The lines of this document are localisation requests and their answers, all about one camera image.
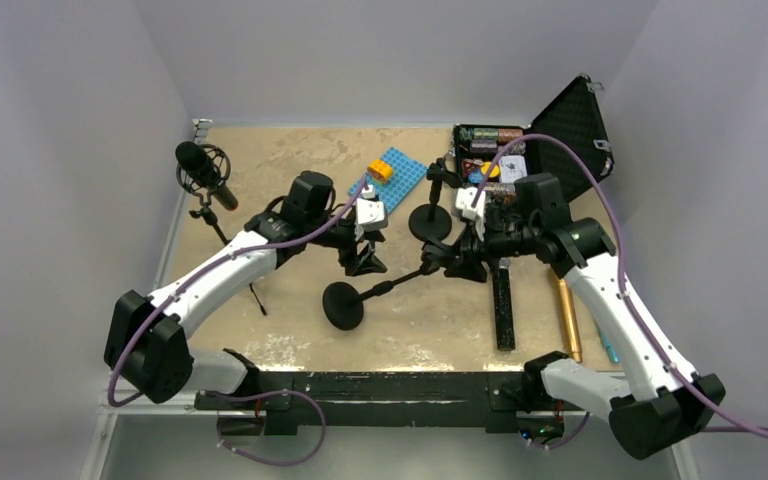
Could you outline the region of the black round-base mic stand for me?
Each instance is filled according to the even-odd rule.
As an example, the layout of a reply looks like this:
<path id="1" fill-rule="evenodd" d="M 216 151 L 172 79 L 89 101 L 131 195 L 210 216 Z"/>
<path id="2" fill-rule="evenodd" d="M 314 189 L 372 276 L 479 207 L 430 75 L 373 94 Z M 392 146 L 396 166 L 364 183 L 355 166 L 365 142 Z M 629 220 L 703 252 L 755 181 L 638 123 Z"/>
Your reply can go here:
<path id="1" fill-rule="evenodd" d="M 454 190 L 463 185 L 462 177 L 447 168 L 451 155 L 437 158 L 428 166 L 426 179 L 431 182 L 429 199 L 426 204 L 415 208 L 408 219 L 410 233 L 420 241 L 443 240 L 451 232 L 450 214 L 439 204 L 443 186 Z"/>

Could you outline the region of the black silver-grille microphone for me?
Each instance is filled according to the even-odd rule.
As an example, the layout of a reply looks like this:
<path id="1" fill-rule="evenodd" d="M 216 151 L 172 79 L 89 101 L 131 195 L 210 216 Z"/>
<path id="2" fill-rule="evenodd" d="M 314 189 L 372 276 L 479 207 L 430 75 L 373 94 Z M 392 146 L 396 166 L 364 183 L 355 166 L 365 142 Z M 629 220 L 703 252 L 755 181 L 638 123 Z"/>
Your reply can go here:
<path id="1" fill-rule="evenodd" d="M 496 259 L 489 264 L 494 307 L 496 347 L 510 352 L 516 348 L 513 307 L 510 290 L 510 260 Z"/>

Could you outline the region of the gold handheld microphone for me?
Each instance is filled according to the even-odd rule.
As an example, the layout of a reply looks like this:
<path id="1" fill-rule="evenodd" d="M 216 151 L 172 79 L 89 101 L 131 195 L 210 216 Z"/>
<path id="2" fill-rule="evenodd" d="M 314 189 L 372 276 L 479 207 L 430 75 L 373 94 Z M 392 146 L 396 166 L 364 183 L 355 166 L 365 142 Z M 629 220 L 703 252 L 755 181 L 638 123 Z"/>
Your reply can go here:
<path id="1" fill-rule="evenodd" d="M 574 307 L 572 291 L 560 277 L 555 279 L 560 302 L 561 326 L 569 356 L 577 363 L 583 362 L 580 332 Z"/>

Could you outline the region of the blue handheld microphone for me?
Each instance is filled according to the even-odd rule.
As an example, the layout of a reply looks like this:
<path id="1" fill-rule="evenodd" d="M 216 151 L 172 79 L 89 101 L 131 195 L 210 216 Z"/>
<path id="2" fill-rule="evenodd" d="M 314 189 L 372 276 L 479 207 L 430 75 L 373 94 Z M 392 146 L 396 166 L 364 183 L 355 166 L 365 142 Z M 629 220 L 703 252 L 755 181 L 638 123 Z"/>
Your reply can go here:
<path id="1" fill-rule="evenodd" d="M 606 352 L 606 355 L 610 361 L 611 364 L 618 365 L 620 363 L 619 356 L 617 355 L 615 349 L 613 348 L 612 343 L 608 339 L 607 335 L 602 329 L 598 330 L 601 343 L 603 345 L 603 348 Z"/>

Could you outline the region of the black tripod shock-mount stand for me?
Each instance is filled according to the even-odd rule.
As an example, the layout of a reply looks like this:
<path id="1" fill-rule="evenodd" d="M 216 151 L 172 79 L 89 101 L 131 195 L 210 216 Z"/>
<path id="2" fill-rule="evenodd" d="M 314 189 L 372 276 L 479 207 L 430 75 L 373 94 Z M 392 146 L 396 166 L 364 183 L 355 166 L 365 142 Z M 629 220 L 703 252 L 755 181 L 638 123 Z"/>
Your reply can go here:
<path id="1" fill-rule="evenodd" d="M 227 168 L 230 168 L 230 159 L 228 155 L 227 155 L 227 159 L 221 160 L 219 165 L 221 170 L 226 170 Z M 198 187 L 196 184 L 194 184 L 193 181 L 189 177 L 187 177 L 185 173 L 183 173 L 180 170 L 180 168 L 178 167 L 178 162 L 176 165 L 175 175 L 176 175 L 176 181 L 178 185 L 186 193 L 198 199 L 199 207 L 197 209 L 190 210 L 188 212 L 189 216 L 193 219 L 201 219 L 208 227 L 210 227 L 213 230 L 213 232 L 217 235 L 217 237 L 220 239 L 222 244 L 224 246 L 227 246 L 230 243 L 230 239 L 220 227 L 219 218 L 212 209 L 213 203 L 214 202 L 218 203 L 218 201 L 215 198 L 210 198 L 204 188 Z"/>

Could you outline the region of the black condenser microphone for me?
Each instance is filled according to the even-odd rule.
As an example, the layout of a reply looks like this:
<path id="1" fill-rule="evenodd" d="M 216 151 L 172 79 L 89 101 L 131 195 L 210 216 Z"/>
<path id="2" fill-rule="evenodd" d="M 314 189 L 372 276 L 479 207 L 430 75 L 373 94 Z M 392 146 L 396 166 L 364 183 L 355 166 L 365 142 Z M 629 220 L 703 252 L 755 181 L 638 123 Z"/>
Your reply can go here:
<path id="1" fill-rule="evenodd" d="M 199 145 L 193 141 L 181 142 L 175 149 L 180 170 L 198 187 L 204 188 L 210 198 L 228 211 L 237 209 L 239 202 L 227 186 L 230 168 L 220 169 L 220 161 L 227 155 L 212 144 Z"/>

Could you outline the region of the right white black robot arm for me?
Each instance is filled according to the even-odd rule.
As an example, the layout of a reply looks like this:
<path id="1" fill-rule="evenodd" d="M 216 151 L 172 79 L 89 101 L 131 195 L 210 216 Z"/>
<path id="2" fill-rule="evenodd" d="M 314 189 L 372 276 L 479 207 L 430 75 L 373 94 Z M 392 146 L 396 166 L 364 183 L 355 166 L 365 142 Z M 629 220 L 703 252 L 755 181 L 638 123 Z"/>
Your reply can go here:
<path id="1" fill-rule="evenodd" d="M 452 245 L 437 243 L 448 277 L 481 282 L 488 263 L 535 256 L 584 303 L 619 353 L 623 379 L 553 351 L 527 362 L 513 401 L 523 409 L 570 402 L 606 421 L 620 447 L 642 460 L 702 432 L 725 387 L 701 375 L 667 339 L 620 267 L 620 252 L 601 224 L 573 219 L 552 174 L 517 180 L 515 200 L 498 205 L 477 187 L 458 189 L 454 210 L 466 221 Z"/>

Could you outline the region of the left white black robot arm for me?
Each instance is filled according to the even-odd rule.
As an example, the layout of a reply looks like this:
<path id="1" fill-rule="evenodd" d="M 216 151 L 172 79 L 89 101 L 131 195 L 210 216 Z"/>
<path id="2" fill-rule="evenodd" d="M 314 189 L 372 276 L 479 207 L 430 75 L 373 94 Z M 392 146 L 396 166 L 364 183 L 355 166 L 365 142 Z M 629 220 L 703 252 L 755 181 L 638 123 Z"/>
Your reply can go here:
<path id="1" fill-rule="evenodd" d="M 276 271 L 308 244 L 333 248 L 350 275 L 381 270 L 373 244 L 383 241 L 388 212 L 365 179 L 337 212 L 328 207 L 330 177 L 304 171 L 279 211 L 252 217 L 227 245 L 178 280 L 115 303 L 103 359 L 111 369 L 107 402 L 122 407 L 144 396 L 161 404 L 182 391 L 218 393 L 232 408 L 257 399 L 255 366 L 230 350 L 199 351 L 189 340 L 221 306 Z"/>

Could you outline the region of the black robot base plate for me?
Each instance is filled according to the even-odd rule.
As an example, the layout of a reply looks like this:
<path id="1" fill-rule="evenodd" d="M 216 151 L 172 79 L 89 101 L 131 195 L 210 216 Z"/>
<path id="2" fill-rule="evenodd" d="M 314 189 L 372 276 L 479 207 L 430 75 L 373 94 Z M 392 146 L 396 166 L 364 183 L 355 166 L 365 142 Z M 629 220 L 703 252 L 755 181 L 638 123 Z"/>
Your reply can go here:
<path id="1" fill-rule="evenodd" d="M 301 427 L 479 428 L 515 433 L 530 417 L 579 414 L 569 401 L 527 397 L 523 367 L 509 371 L 266 371 L 236 402 L 209 393 L 198 411 L 256 413 L 267 435 Z"/>

